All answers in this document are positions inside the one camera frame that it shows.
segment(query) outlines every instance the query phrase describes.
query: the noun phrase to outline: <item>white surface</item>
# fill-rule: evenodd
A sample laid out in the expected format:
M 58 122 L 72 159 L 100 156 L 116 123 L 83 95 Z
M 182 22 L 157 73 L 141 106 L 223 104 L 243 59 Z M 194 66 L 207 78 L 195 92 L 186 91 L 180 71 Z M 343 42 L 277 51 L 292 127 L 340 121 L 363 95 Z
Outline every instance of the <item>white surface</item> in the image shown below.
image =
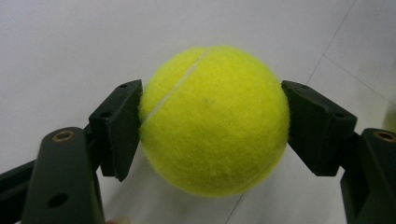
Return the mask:
M 392 0 L 2 1 L 0 172 L 33 160 L 47 133 L 84 127 L 116 86 L 146 83 L 191 46 L 245 49 L 357 115 L 358 132 L 381 127 L 395 102 L 395 8 Z M 139 148 L 123 183 L 100 182 L 106 217 L 134 224 L 330 224 L 346 222 L 341 175 L 313 176 L 288 148 L 256 188 L 206 199 L 169 186 Z

